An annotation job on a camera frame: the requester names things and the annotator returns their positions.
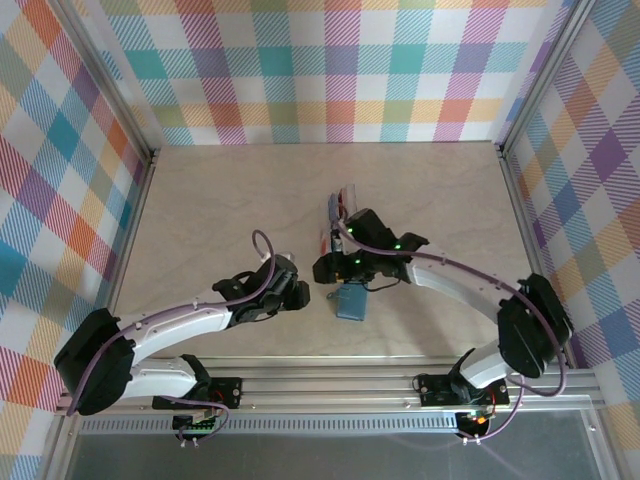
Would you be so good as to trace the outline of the blue leather card holder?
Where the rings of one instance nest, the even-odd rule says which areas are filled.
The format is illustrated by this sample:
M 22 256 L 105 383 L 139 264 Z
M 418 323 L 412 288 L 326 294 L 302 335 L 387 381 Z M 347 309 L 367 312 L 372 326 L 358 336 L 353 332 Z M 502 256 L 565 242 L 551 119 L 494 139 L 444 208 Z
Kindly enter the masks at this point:
M 337 318 L 363 321 L 367 311 L 368 290 L 366 284 L 345 283 L 327 295 L 335 307 Z

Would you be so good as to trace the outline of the stack of plastic cards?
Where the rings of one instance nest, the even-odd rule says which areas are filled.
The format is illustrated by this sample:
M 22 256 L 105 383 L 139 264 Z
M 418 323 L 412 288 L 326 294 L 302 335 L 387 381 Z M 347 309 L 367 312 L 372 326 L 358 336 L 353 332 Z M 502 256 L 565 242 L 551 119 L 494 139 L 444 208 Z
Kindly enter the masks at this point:
M 340 220 L 339 196 L 332 193 L 327 200 L 327 205 L 321 211 L 320 228 L 320 254 L 338 253 L 343 251 L 341 233 L 337 228 Z

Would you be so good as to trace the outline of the clear acrylic card stand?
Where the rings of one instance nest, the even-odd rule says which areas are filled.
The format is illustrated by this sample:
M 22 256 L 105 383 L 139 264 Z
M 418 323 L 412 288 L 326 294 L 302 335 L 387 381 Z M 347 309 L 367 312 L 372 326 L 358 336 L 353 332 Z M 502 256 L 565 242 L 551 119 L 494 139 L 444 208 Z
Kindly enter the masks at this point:
M 346 221 L 351 215 L 355 214 L 358 210 L 356 200 L 356 189 L 354 184 L 346 184 L 341 189 L 331 192 L 325 200 L 320 203 L 319 206 L 319 227 L 321 228 L 321 211 L 326 208 L 328 197 L 336 193 L 339 196 L 340 202 L 340 220 Z M 349 254 L 356 250 L 356 247 L 349 241 L 343 239 L 343 253 Z

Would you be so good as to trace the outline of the small circuit board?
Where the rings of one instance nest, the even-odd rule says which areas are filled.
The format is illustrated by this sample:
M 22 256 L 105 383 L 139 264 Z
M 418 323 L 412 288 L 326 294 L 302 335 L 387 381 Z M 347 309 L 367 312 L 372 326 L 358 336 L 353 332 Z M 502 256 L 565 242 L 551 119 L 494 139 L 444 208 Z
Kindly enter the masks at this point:
M 224 419 L 224 415 L 174 415 L 171 419 L 171 428 L 176 432 L 182 431 L 184 436 L 203 436 L 217 428 Z
M 486 411 L 472 411 L 456 414 L 457 427 L 467 433 L 485 434 L 495 415 Z

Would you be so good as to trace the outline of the grey sheet panel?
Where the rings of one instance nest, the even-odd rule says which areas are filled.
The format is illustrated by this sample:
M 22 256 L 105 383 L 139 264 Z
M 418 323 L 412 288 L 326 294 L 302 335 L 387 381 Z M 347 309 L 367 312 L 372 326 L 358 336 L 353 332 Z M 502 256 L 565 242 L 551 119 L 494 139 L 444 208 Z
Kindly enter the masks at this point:
M 577 448 L 547 454 L 439 446 L 439 437 L 84 435 L 65 480 L 601 480 Z

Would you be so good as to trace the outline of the aluminium cross rail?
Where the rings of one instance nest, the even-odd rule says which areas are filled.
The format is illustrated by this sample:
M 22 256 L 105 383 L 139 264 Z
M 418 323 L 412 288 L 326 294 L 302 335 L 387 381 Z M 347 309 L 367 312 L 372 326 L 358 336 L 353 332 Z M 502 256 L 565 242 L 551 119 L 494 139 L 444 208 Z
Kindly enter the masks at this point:
M 477 407 L 422 407 L 411 381 L 426 373 L 446 374 L 453 357 L 410 356 L 222 356 L 201 358 L 212 377 L 243 379 L 239 409 L 243 414 L 403 413 L 471 411 Z M 583 410 L 604 406 L 603 393 L 589 369 L 570 369 L 561 395 L 525 392 L 519 411 Z M 144 381 L 149 393 L 126 398 L 98 415 L 154 414 L 152 398 L 162 387 L 173 393 L 169 376 Z

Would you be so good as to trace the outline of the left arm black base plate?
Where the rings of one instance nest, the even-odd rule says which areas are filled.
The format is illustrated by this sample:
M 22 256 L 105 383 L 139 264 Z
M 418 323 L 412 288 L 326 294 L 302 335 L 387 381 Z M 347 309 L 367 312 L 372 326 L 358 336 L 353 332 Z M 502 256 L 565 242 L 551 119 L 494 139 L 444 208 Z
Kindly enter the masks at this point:
M 182 397 L 155 396 L 152 408 L 155 410 L 183 410 L 210 408 L 212 403 L 238 409 L 243 393 L 240 377 L 214 377 L 199 381 Z

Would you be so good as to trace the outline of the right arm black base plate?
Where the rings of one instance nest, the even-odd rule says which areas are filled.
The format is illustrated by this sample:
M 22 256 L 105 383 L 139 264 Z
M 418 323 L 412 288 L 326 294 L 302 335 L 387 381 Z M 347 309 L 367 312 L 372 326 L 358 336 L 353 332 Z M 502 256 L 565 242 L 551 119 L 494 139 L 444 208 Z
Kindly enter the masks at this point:
M 510 398 L 504 380 L 476 388 L 462 377 L 421 373 L 411 380 L 422 407 L 507 406 Z

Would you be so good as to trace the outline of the aluminium side rail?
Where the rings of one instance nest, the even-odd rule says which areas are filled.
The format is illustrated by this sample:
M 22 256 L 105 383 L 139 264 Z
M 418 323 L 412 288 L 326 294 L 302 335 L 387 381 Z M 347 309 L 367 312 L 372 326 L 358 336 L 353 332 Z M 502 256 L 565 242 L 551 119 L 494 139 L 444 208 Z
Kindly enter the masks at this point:
M 124 230 L 124 233 L 122 235 L 117 237 L 121 240 L 121 242 L 119 245 L 119 249 L 116 251 L 116 259 L 112 269 L 112 277 L 109 281 L 106 282 L 104 286 L 100 287 L 96 299 L 96 304 L 94 305 L 95 308 L 106 307 L 110 311 L 114 311 L 115 307 L 117 306 L 126 275 L 126 270 L 131 258 L 134 242 L 160 155 L 161 148 L 154 149 L 151 152 L 150 159 L 146 162 L 138 193 L 134 197 L 135 203 L 133 204 L 133 207 L 131 209 L 131 214 L 129 215 L 126 229 Z
M 550 281 L 543 275 L 541 257 L 538 248 L 534 245 L 533 227 L 529 222 L 524 198 L 515 179 L 515 171 L 508 160 L 499 158 L 499 166 L 525 253 L 532 268 L 532 273 L 527 278 L 517 282 L 518 290 L 543 315 L 559 345 L 565 346 L 573 334 L 574 327 Z M 505 360 L 509 366 L 525 377 L 541 377 L 548 364 L 557 359 L 543 325 L 533 310 L 516 296 L 501 301 L 500 305 L 499 346 Z

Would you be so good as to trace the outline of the aluminium corner post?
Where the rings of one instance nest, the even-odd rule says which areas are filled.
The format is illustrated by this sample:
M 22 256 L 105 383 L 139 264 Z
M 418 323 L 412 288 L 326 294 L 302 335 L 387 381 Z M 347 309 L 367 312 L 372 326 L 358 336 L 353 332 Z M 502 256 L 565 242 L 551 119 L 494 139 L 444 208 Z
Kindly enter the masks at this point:
M 507 97 L 509 107 L 494 137 L 500 159 L 507 160 L 531 121 L 534 110 L 555 78 L 577 34 L 597 0 L 550 0 L 523 57 L 525 70 L 515 81 L 517 92 Z
M 92 41 L 76 9 L 71 4 L 71 0 L 46 1 L 86 64 L 86 68 L 96 85 L 104 94 L 114 115 L 120 121 L 124 132 L 133 144 L 133 148 L 148 163 L 152 163 L 156 149 L 145 138 L 103 56 Z

